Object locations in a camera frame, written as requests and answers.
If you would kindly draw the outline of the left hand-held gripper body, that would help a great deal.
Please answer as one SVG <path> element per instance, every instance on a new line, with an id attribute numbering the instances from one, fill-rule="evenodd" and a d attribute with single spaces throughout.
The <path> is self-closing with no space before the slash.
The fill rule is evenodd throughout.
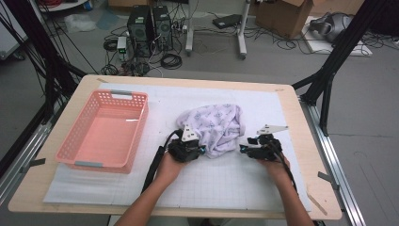
<path id="1" fill-rule="evenodd" d="M 200 137 L 186 124 L 176 132 L 178 136 L 168 144 L 168 152 L 178 162 L 185 163 L 197 159 L 199 154 Z"/>

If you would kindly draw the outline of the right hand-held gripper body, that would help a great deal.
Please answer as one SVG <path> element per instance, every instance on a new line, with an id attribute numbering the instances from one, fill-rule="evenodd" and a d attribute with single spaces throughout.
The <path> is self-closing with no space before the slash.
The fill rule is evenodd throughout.
<path id="1" fill-rule="evenodd" d="M 258 145 L 250 144 L 247 156 L 255 159 L 266 159 L 275 161 L 282 158 L 282 148 L 280 141 L 273 136 L 274 133 L 287 130 L 287 126 L 266 124 L 257 131 Z"/>

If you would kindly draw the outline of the lilac printed towel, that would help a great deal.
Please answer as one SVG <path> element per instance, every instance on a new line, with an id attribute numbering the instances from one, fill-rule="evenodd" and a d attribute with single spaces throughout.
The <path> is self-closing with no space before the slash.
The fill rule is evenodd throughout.
<path id="1" fill-rule="evenodd" d="M 205 145 L 205 155 L 217 158 L 238 148 L 238 138 L 246 131 L 242 114 L 239 105 L 206 105 L 185 111 L 176 123 L 179 128 L 188 125 Z"/>

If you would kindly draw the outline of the pink plastic basket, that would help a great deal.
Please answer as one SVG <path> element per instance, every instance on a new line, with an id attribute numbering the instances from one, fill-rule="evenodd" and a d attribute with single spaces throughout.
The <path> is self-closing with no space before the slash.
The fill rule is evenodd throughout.
<path id="1" fill-rule="evenodd" d="M 72 169 L 130 173 L 149 113 L 148 95 L 92 91 L 56 153 Z"/>

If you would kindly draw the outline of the person's right hand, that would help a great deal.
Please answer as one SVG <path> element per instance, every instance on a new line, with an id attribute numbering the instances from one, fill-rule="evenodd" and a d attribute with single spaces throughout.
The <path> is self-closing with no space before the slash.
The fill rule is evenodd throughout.
<path id="1" fill-rule="evenodd" d="M 289 161 L 286 158 L 275 161 L 259 160 L 259 163 L 266 168 L 268 175 L 277 187 L 289 186 L 291 184 L 291 179 L 284 167 L 284 165 L 289 166 Z"/>

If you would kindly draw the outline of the white grid mat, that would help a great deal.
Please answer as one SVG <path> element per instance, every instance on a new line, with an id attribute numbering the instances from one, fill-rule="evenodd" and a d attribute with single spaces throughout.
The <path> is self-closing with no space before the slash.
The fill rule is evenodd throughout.
<path id="1" fill-rule="evenodd" d="M 57 167 L 53 182 L 44 199 L 48 203 L 82 203 L 129 205 L 140 194 L 150 163 L 157 148 L 177 129 L 178 117 L 205 105 L 233 104 L 242 109 L 245 133 L 238 142 L 256 137 L 265 125 L 276 125 L 275 134 L 282 151 L 291 163 L 297 192 L 304 206 L 311 205 L 306 185 L 295 156 L 285 120 L 282 98 L 275 91 L 238 89 L 199 89 L 166 86 L 132 85 L 131 91 L 149 96 L 149 116 L 130 173 L 108 173 Z M 282 209 L 276 186 L 266 170 L 254 159 L 233 149 L 217 158 L 201 156 L 189 163 L 163 193 L 160 207 L 217 210 Z"/>

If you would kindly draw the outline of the white floor board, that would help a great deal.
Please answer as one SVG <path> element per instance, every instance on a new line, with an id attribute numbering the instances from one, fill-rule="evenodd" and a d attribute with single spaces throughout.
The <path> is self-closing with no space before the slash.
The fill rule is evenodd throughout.
<path id="1" fill-rule="evenodd" d="M 313 16 L 307 18 L 301 30 L 301 38 L 305 41 L 312 54 L 329 55 L 333 50 L 332 44 L 319 35 L 317 31 L 310 31 L 310 22 L 313 19 Z M 360 40 L 350 53 L 350 56 L 370 57 L 372 54 L 372 51 Z"/>

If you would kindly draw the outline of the white power box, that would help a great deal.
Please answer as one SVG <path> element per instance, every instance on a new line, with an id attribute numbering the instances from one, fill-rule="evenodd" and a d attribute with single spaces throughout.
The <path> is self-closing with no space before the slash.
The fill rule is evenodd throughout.
<path id="1" fill-rule="evenodd" d="M 127 48 L 126 37 L 118 37 L 117 51 L 119 53 L 119 58 L 121 61 L 126 61 L 128 59 L 128 48 Z"/>

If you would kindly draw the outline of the flat black device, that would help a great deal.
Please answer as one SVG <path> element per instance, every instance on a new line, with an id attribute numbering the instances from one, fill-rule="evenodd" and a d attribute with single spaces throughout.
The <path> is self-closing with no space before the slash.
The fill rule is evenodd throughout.
<path id="1" fill-rule="evenodd" d="M 213 25 L 219 29 L 238 25 L 241 22 L 242 16 L 239 14 L 232 14 L 220 18 L 213 19 Z"/>

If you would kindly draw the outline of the black computer tower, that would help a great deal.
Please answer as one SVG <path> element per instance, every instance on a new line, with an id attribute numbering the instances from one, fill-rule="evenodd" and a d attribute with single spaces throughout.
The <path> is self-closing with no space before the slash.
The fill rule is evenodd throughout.
<path id="1" fill-rule="evenodd" d="M 148 5 L 134 5 L 127 27 L 134 54 L 137 57 L 149 57 L 151 41 L 154 38 L 151 8 Z"/>
<path id="2" fill-rule="evenodd" d="M 155 37 L 160 51 L 173 49 L 171 20 L 166 6 L 152 8 Z"/>

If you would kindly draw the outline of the large cardboard box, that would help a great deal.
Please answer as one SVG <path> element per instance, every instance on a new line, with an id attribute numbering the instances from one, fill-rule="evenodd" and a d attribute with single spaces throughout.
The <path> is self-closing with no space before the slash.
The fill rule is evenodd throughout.
<path id="1" fill-rule="evenodd" d="M 300 34 L 313 8 L 313 0 L 263 0 L 255 23 L 285 38 Z"/>

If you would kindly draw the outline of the grey round device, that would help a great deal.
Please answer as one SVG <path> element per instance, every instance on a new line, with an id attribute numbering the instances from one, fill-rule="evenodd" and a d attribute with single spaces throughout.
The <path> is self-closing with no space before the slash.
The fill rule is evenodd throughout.
<path id="1" fill-rule="evenodd" d="M 316 31 L 326 41 L 333 43 L 352 22 L 352 17 L 342 12 L 327 12 L 324 16 L 311 20 L 310 31 Z"/>

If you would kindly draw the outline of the clear plastic bag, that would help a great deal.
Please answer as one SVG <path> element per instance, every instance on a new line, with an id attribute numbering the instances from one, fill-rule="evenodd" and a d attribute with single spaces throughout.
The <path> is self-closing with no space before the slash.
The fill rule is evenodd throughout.
<path id="1" fill-rule="evenodd" d="M 96 28 L 96 24 L 86 14 L 72 14 L 64 18 L 69 33 L 88 32 Z"/>

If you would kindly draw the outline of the grey bracket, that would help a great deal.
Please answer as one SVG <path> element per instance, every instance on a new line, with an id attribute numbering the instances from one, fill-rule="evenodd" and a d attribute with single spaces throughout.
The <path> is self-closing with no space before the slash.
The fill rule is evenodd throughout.
<path id="1" fill-rule="evenodd" d="M 318 171 L 317 176 L 331 184 L 333 190 L 339 190 L 340 186 L 335 182 L 334 178 L 330 175 L 323 173 L 322 171 Z"/>
<path id="2" fill-rule="evenodd" d="M 46 162 L 46 158 L 31 160 L 25 166 L 22 166 L 20 168 L 20 173 L 27 173 L 30 168 L 36 167 L 39 165 L 43 165 L 43 164 L 45 164 L 45 162 Z"/>

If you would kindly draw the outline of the black metal frame stand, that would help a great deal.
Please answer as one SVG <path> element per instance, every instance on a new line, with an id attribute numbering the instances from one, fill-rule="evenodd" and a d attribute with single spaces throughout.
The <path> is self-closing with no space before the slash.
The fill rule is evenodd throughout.
<path id="1" fill-rule="evenodd" d="M 71 98 L 77 89 L 78 83 L 72 76 L 75 74 L 78 78 L 83 78 L 87 73 L 61 56 L 28 0 L 0 0 L 0 8 L 3 6 L 8 8 L 40 56 L 31 55 L 29 46 L 13 27 L 10 19 L 0 13 L 0 23 L 27 53 L 37 75 L 45 80 L 45 102 L 40 110 L 43 112 L 43 119 L 48 121 L 55 115 L 56 101 L 62 97 Z"/>
<path id="2" fill-rule="evenodd" d="M 316 106 L 318 98 L 323 96 L 319 127 L 326 137 L 328 136 L 327 122 L 334 77 L 388 2 L 389 0 L 364 0 L 323 66 L 316 73 L 293 84 L 294 89 L 309 85 L 307 91 L 300 96 L 300 100 L 307 105 Z"/>

